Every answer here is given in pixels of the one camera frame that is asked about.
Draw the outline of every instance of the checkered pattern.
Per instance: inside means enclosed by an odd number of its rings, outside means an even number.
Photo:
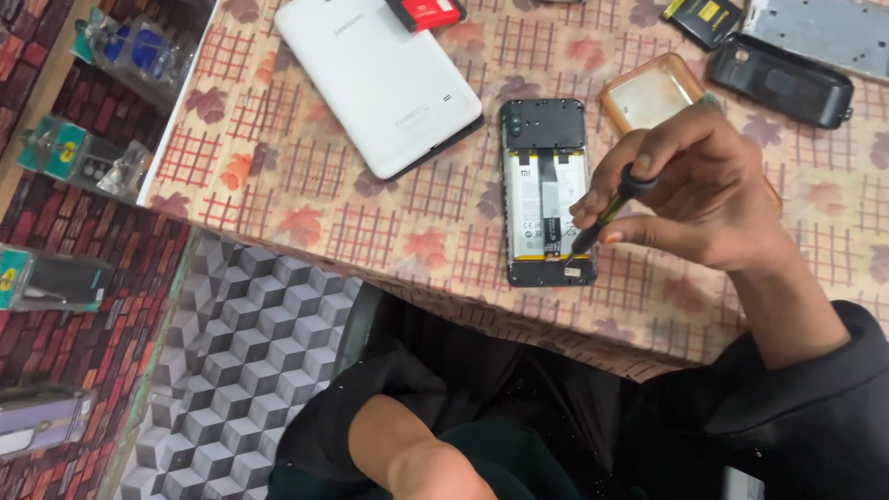
[[[207,124],[199,109],[174,118],[171,146],[149,188],[157,208],[173,211],[184,199],[178,216],[195,224],[620,375],[647,378],[712,361],[745,328],[723,273],[629,245],[600,251],[594,286],[514,289],[507,282],[499,107],[513,99],[582,101],[594,168],[621,138],[597,102],[605,85],[667,52],[703,80],[708,55],[660,20],[663,2],[467,1],[468,19],[435,34],[482,100],[486,126],[391,182],[367,172],[284,52],[272,19],[285,2],[260,2],[253,22],[223,10],[212,19],[188,90],[227,93],[214,103],[224,118]],[[763,148],[765,177],[783,202],[781,223],[828,296],[861,303],[889,327],[881,305],[889,276],[889,86],[854,84],[853,117],[836,131],[708,90]],[[233,163],[258,154],[275,161],[249,173]]]
[[[361,281],[208,235],[119,500],[265,498],[284,427],[330,381]]]

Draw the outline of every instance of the floral tablecloth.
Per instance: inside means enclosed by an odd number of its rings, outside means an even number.
[[[506,280],[497,108],[518,98],[586,102],[595,165],[618,139],[600,113],[603,84],[665,52],[698,77],[705,68],[706,54],[659,20],[662,4],[467,0],[467,21],[436,35],[488,123],[382,182],[273,28],[286,0],[221,1],[158,152],[150,207],[637,380],[712,361],[743,328],[723,273],[641,247],[602,248],[594,286],[515,289]],[[889,88],[854,82],[854,118],[833,132],[715,92],[762,146],[783,223],[828,295],[889,327]]]

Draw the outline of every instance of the black sleeve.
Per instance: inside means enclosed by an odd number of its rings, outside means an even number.
[[[349,455],[348,428],[376,394],[397,399],[432,426],[445,403],[445,384],[394,342],[393,351],[356,363],[308,402],[284,430],[276,463],[290,463],[319,478],[367,480]]]
[[[725,464],[762,480],[770,500],[889,498],[889,343],[861,306],[833,307],[852,340],[817,359],[768,371],[744,335],[710,367],[644,384],[621,432],[623,471],[652,499],[681,497],[657,490],[694,481],[678,479],[689,468]],[[675,447],[709,465],[664,464]]]

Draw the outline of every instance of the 3d cube floor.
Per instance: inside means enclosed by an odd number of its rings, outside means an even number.
[[[285,426],[330,382],[360,287],[206,235],[116,499],[264,499]]]

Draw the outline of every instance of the screwdriver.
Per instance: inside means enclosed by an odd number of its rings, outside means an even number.
[[[650,181],[640,181],[636,177],[633,177],[633,174],[629,172],[632,167],[632,162],[627,163],[623,167],[621,170],[621,183],[617,186],[617,192],[614,193],[614,196],[608,201],[608,206],[606,206],[605,210],[599,214],[596,218],[596,222],[592,226],[589,226],[585,230],[581,230],[581,234],[577,235],[577,238],[571,244],[571,253],[568,254],[568,259],[565,260],[565,267],[577,258],[578,255],[589,252],[599,239],[599,233],[602,232],[602,228],[614,220],[614,216],[617,215],[628,201],[633,198],[639,198],[657,185],[657,177]]]

